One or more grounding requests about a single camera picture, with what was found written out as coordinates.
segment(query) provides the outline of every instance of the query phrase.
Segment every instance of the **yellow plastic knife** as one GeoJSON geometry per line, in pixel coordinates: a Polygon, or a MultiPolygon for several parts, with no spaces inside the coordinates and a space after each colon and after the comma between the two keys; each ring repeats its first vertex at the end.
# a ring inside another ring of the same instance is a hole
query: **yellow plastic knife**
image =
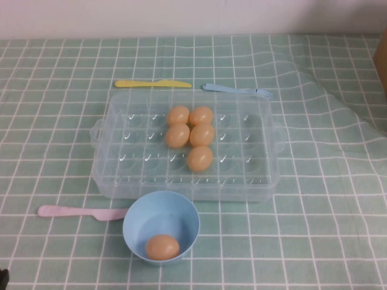
{"type": "Polygon", "coordinates": [[[190,83],[180,82],[178,80],[159,80],[158,82],[141,82],[138,80],[116,80],[114,85],[117,88],[134,88],[136,86],[173,86],[176,88],[190,88],[190,83]]]}

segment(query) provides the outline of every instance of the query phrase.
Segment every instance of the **bowl rim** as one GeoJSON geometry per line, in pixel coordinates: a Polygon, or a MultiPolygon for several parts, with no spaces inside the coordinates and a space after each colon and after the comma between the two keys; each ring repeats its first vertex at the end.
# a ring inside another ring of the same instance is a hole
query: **bowl rim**
{"type": "MultiPolygon", "coordinates": [[[[180,258],[182,258],[189,250],[191,250],[192,246],[194,245],[194,243],[197,241],[198,239],[198,236],[199,236],[199,232],[200,232],[200,215],[199,215],[199,212],[198,212],[198,209],[196,208],[196,206],[194,205],[194,203],[189,199],[187,198],[186,196],[180,194],[180,193],[177,193],[177,192],[172,192],[170,190],[159,190],[159,191],[156,191],[156,192],[150,192],[146,195],[143,195],[141,198],[147,196],[147,195],[157,195],[157,194],[162,194],[162,193],[172,193],[173,195],[175,196],[179,196],[179,197],[182,197],[183,199],[185,199],[188,203],[191,204],[191,206],[193,207],[193,209],[195,210],[195,213],[196,213],[196,217],[198,219],[198,232],[196,233],[196,236],[193,240],[193,242],[191,243],[191,245],[184,251],[182,252],[181,254],[179,254],[178,256],[174,257],[174,258],[171,258],[171,259],[168,259],[168,260],[151,260],[147,257],[143,257],[141,255],[139,255],[136,251],[134,251],[132,249],[132,247],[129,245],[128,241],[126,240],[126,235],[125,235],[125,221],[127,221],[127,217],[128,217],[128,214],[129,214],[129,211],[130,211],[130,208],[128,210],[128,212],[125,214],[125,217],[123,219],[123,224],[122,224],[122,234],[123,234],[123,238],[125,240],[125,244],[128,246],[128,248],[132,251],[133,254],[135,254],[137,257],[143,259],[144,261],[147,261],[149,263],[165,263],[165,262],[173,262],[175,260],[179,260],[180,258]]],[[[133,207],[139,200],[141,200],[141,198],[138,198],[130,207],[133,207]]]]}

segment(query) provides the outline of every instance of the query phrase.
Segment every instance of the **plastic container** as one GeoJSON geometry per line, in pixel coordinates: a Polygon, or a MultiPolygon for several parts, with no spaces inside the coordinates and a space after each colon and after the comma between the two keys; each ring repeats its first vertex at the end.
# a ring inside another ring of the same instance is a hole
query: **plastic container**
{"type": "Polygon", "coordinates": [[[265,97],[123,91],[112,97],[105,121],[99,120],[91,129],[97,149],[91,174],[108,198],[137,199],[171,190],[191,200],[264,201],[274,194],[279,180],[277,152],[285,136],[273,124],[265,97]],[[214,113],[213,162],[205,172],[188,169],[190,147],[170,149],[165,144],[166,116],[177,105],[190,110],[208,106],[214,113]]]}

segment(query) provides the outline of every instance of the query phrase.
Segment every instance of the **white wall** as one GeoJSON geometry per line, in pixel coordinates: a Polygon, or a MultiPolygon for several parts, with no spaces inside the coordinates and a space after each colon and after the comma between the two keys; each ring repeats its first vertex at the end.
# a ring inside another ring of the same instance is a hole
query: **white wall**
{"type": "Polygon", "coordinates": [[[0,39],[382,32],[387,0],[1,0],[0,39]]]}

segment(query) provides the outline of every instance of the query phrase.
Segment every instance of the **blue plastic fork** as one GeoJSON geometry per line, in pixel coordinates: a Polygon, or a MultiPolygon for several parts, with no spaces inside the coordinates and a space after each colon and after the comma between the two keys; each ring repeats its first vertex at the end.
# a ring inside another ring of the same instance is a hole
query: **blue plastic fork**
{"type": "Polygon", "coordinates": [[[274,95],[264,89],[235,89],[229,88],[228,86],[215,85],[213,83],[205,83],[201,88],[205,91],[210,92],[232,92],[239,94],[261,94],[266,96],[269,100],[274,99],[274,95]]]}

